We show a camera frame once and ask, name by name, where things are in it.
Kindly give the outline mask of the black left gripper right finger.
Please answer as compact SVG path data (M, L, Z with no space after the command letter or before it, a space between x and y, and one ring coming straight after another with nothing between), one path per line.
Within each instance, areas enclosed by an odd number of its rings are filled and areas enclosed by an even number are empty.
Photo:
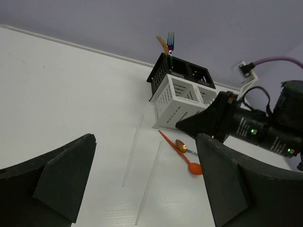
M301 227L303 175L233 150L206 134L196 148L217 227Z

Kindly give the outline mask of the iridescent rainbow metal fork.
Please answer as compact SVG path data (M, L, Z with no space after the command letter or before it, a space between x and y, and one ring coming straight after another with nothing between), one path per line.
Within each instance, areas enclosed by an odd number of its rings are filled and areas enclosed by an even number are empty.
M170 70L171 71L172 71L172 68L173 68L172 52L174 51L174 41L175 41L175 33L174 32L169 32L168 33L168 38L167 38L167 46L168 46L168 51L169 51L169 61L170 61Z

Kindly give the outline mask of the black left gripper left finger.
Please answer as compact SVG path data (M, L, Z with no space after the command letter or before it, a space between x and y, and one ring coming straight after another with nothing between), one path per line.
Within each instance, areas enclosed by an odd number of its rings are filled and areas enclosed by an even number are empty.
M86 134L0 171L2 227L70 227L76 222L96 150Z

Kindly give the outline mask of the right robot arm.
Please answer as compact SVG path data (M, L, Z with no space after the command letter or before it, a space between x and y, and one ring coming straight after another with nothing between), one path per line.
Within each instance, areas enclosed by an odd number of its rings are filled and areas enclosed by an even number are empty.
M233 92L219 92L200 113L176 123L176 128L196 138L204 133L221 143L233 136L281 156L303 154L303 83L285 81L274 109L261 111Z

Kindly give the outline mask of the white chopstick long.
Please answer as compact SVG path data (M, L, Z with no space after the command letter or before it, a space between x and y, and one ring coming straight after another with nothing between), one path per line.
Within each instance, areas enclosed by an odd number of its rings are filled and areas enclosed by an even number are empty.
M149 192L150 186L152 184L152 180L153 180L153 177L154 177L154 174L155 174L155 171L156 171L158 161L160 159L160 154L161 154L161 151L162 151L162 147L163 147L163 141L161 141L159 143L158 150L156 152L156 156L155 156L155 159L154 159L154 162L153 162L153 165L152 165L152 169L151 169L151 172L150 172L150 176L149 176L148 182L146 184L145 191L144 191L144 194L143 194L143 197L142 197L142 200L141 200L141 204L140 204L140 207L139 207L139 211L138 211L138 214L137 214L137 217L136 217L135 225L138 225L138 222L140 220L140 216L142 214L144 205L146 203L148 192Z

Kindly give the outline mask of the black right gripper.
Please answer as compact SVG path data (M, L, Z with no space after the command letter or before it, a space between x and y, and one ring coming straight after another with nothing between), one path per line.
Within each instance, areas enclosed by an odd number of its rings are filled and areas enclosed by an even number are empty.
M204 133L224 143L233 136L284 157L303 153L301 131L279 124L263 111L241 108L237 97L232 92L219 92L209 107L175 127L194 139Z

